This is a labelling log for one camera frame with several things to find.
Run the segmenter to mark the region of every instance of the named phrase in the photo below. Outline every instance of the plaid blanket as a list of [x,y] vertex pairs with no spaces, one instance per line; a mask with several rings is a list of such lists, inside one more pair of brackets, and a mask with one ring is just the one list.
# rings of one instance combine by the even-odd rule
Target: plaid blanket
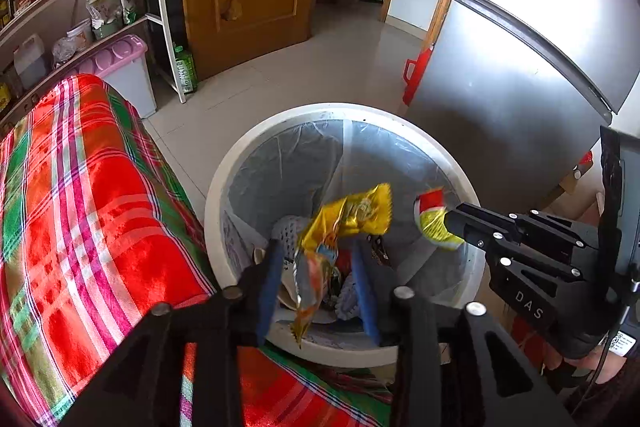
[[[95,76],[58,84],[0,144],[0,227],[0,371],[43,426],[57,425],[153,304],[215,291],[188,198],[135,110]],[[188,349],[181,426],[193,357]],[[388,406],[336,391],[272,349],[239,359],[247,425],[387,421]]]

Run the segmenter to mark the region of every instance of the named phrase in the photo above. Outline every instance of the yellow snack wrapper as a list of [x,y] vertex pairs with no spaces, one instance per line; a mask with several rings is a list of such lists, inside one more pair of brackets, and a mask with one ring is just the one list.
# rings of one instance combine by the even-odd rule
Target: yellow snack wrapper
[[442,188],[434,188],[415,198],[415,223],[422,235],[438,247],[457,250],[465,241],[450,233],[444,226],[446,214]]
[[338,257],[338,238],[360,232],[382,235],[390,224],[391,187],[380,184],[322,206],[300,234],[293,267],[298,309],[291,325],[298,345],[327,288]]
[[6,84],[0,84],[0,111],[2,111],[11,102],[11,92]]

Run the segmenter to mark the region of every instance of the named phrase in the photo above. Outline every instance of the red handle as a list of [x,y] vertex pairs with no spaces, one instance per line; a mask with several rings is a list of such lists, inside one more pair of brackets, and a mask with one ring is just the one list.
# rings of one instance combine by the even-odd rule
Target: red handle
[[415,60],[411,60],[410,58],[406,60],[406,63],[404,64],[404,72],[402,73],[402,78],[404,78],[404,81],[407,84],[411,82],[411,79],[407,76],[407,71],[409,71],[409,66],[411,64],[414,65],[414,71],[415,71],[415,67],[418,65],[418,62],[416,62]]

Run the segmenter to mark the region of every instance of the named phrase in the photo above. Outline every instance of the refrigerator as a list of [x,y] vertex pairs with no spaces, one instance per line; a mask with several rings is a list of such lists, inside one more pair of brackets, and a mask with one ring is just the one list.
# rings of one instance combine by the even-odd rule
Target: refrigerator
[[406,119],[482,206],[525,212],[597,142],[639,71],[638,0],[452,0]]

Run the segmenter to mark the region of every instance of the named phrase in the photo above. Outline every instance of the refrigerator handle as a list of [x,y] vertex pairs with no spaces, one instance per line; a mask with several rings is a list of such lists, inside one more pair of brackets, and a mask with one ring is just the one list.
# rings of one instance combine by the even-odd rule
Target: refrigerator handle
[[411,82],[411,76],[408,75],[409,66],[411,66],[411,64],[414,65],[415,71],[415,67],[418,65],[418,62],[416,60],[411,60],[410,58],[406,60],[406,63],[404,65],[404,72],[402,73],[402,79],[404,80],[405,84],[409,84]]
[[454,0],[508,31],[562,74],[601,117],[611,124],[611,108],[589,77],[569,57],[533,28],[489,0]]

